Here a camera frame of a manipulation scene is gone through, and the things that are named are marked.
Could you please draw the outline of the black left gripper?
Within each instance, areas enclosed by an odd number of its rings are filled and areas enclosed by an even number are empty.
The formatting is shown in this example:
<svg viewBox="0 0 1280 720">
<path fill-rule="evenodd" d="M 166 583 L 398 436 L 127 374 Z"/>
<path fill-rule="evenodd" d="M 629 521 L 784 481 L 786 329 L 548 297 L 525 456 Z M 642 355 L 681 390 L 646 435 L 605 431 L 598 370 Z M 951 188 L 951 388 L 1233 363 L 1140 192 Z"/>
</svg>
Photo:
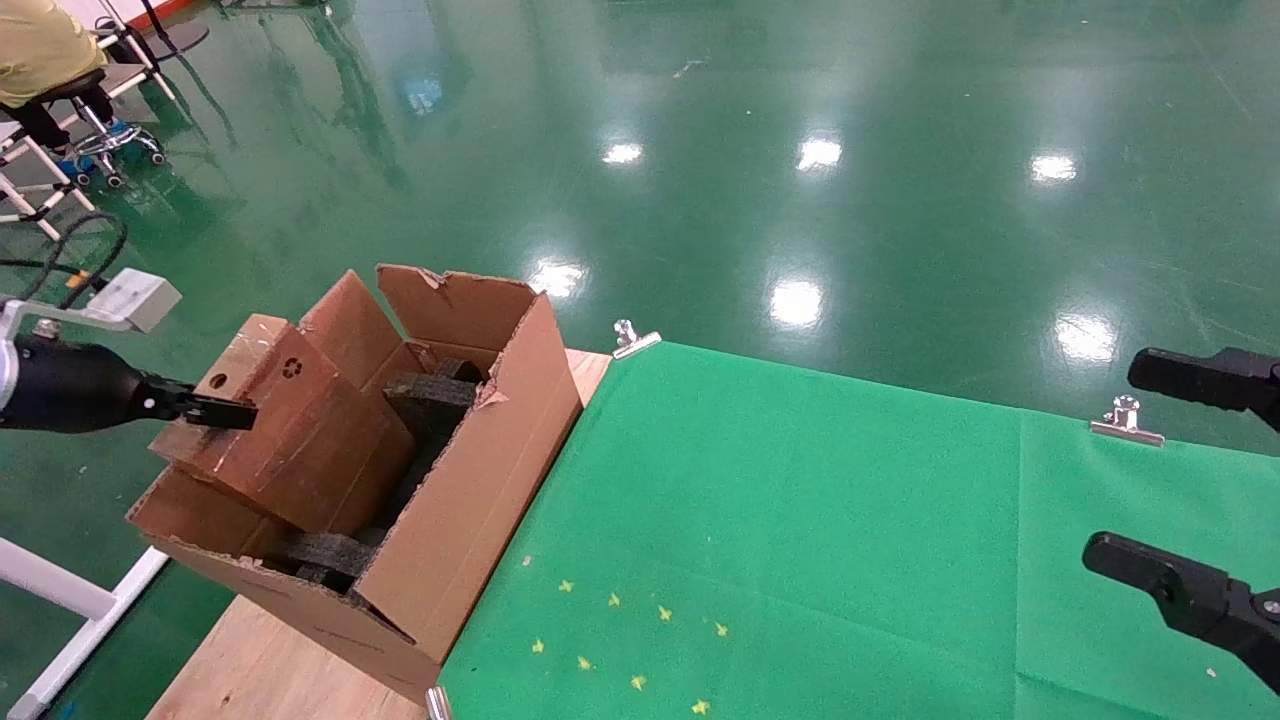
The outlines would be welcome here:
<svg viewBox="0 0 1280 720">
<path fill-rule="evenodd" d="M 133 368 L 101 345 L 38 336 L 14 341 L 15 379 L 8 384 L 8 427 L 83 434 L 137 420 L 251 430 L 251 402 L 193 393 L 186 386 Z"/>
</svg>

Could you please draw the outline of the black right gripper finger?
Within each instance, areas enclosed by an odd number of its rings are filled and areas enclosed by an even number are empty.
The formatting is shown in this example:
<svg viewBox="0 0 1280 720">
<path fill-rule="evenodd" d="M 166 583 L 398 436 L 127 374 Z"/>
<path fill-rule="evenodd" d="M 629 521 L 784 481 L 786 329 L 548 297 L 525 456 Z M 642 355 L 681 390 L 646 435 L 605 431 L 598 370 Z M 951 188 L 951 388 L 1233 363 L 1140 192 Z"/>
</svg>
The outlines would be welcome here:
<svg viewBox="0 0 1280 720">
<path fill-rule="evenodd" d="M 1148 594 L 1167 628 L 1235 656 L 1279 693 L 1279 589 L 1256 592 L 1224 570 L 1111 532 L 1092 534 L 1082 561 Z"/>
<path fill-rule="evenodd" d="M 1279 357 L 1222 348 L 1194 357 L 1143 348 L 1132 360 L 1132 388 L 1234 413 L 1253 413 L 1279 430 Z"/>
</svg>

